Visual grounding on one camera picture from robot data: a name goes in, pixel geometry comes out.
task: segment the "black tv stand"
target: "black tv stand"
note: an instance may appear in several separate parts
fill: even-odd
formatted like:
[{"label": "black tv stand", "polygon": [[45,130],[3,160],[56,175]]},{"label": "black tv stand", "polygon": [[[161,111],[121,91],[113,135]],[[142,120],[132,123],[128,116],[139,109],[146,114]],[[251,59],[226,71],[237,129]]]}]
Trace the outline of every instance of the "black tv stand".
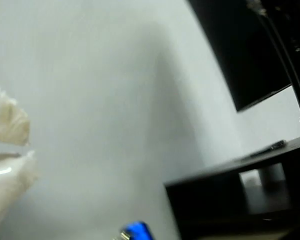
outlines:
[{"label": "black tv stand", "polygon": [[[273,191],[242,184],[240,173],[279,163],[285,181],[278,181]],[[183,240],[226,229],[229,224],[245,225],[243,230],[247,225],[254,228],[299,219],[300,138],[281,149],[235,159],[165,187]]]}]

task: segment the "wall-mounted tv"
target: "wall-mounted tv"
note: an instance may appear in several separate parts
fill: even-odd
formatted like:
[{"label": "wall-mounted tv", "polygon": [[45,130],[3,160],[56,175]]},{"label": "wall-mounted tv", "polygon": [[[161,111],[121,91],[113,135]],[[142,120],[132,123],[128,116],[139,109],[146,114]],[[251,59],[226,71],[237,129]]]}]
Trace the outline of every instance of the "wall-mounted tv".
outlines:
[{"label": "wall-mounted tv", "polygon": [[260,18],[245,0],[189,0],[219,62],[237,111],[290,86]]}]

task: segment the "blue object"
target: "blue object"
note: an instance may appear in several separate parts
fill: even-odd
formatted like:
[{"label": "blue object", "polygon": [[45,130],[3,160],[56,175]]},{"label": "blue object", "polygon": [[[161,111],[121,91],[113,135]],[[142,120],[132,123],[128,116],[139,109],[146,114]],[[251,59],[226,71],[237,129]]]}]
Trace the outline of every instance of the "blue object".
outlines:
[{"label": "blue object", "polygon": [[130,240],[154,240],[147,224],[142,221],[130,223],[123,230],[131,236]]}]

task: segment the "blue lighter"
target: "blue lighter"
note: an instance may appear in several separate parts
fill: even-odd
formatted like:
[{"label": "blue lighter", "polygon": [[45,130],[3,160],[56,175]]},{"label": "blue lighter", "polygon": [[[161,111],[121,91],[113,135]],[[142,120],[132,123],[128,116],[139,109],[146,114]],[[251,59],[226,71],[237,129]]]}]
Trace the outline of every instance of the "blue lighter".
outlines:
[{"label": "blue lighter", "polygon": [[125,226],[120,237],[113,240],[154,240],[149,227],[142,221],[136,221]]}]

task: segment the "tv mount arm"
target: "tv mount arm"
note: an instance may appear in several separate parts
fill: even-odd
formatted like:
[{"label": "tv mount arm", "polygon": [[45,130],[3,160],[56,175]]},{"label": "tv mount arm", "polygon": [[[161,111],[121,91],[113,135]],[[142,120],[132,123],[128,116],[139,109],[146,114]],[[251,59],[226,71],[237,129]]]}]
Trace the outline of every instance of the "tv mount arm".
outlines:
[{"label": "tv mount arm", "polygon": [[246,0],[285,67],[300,107],[300,0]]}]

